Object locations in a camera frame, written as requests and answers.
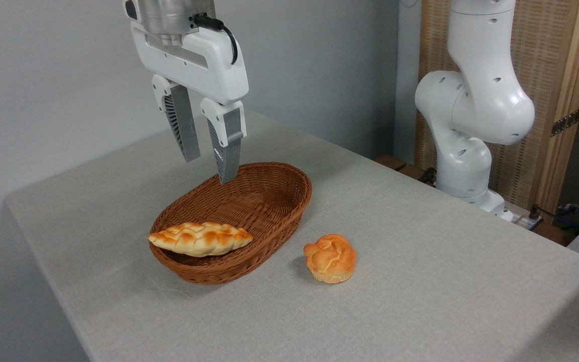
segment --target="woven panel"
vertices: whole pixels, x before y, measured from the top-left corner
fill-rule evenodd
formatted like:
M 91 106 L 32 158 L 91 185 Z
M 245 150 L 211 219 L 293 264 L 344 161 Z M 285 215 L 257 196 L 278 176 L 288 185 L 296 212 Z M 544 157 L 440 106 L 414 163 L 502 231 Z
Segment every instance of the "woven panel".
M 459 71 L 446 50 L 450 0 L 425 0 L 422 9 L 420 78 L 435 70 Z M 519 1 L 515 7 L 511 53 L 515 74 L 535 104 L 535 123 L 513 146 L 489 144 L 493 165 L 489 187 L 506 200 L 528 208 L 535 199 L 547 143 L 556 119 L 555 94 L 564 72 L 565 46 L 573 30 L 577 2 Z M 432 133 L 418 114 L 415 163 L 434 167 Z

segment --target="muffin-shaped bread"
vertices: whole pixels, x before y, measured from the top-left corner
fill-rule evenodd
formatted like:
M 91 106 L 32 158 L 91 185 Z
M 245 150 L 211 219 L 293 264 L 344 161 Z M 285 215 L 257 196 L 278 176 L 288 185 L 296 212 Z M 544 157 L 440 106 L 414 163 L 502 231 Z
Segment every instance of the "muffin-shaped bread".
M 322 236 L 303 248 L 306 265 L 316 280 L 329 284 L 348 280 L 354 273 L 356 251 L 339 234 Z

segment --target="braided bread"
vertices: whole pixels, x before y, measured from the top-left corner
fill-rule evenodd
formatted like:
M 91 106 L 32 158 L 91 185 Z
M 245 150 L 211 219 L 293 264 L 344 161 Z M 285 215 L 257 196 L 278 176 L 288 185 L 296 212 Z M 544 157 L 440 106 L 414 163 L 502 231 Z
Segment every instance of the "braided bread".
M 154 232 L 147 239 L 162 249 L 202 257 L 227 254 L 250 243 L 253 236 L 242 227 L 236 229 L 229 224 L 185 222 Z

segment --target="toy bread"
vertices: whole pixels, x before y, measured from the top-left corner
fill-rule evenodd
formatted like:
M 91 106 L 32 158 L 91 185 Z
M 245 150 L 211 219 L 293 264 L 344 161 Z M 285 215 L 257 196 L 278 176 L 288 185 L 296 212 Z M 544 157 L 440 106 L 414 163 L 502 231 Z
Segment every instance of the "toy bread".
M 229 224 L 185 222 L 154 232 L 147 239 L 162 249 L 202 257 L 227 254 L 250 243 L 253 236 L 242 227 L 236 229 Z
M 354 273 L 356 251 L 339 234 L 322 236 L 303 248 L 308 269 L 316 280 L 329 284 L 348 280 Z

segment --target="wicker basket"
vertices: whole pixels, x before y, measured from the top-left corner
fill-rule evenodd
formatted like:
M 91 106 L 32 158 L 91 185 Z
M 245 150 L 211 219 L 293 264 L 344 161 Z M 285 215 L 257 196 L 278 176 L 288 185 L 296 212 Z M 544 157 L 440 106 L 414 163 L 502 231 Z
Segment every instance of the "wicker basket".
M 184 280 L 223 284 L 255 270 L 294 234 L 312 197 L 312 182 L 287 163 L 242 165 L 235 179 L 221 185 L 218 175 L 169 205 L 151 232 L 183 222 L 207 221 L 243 227 L 253 235 L 248 245 L 221 256 L 176 254 L 149 243 L 153 255 Z

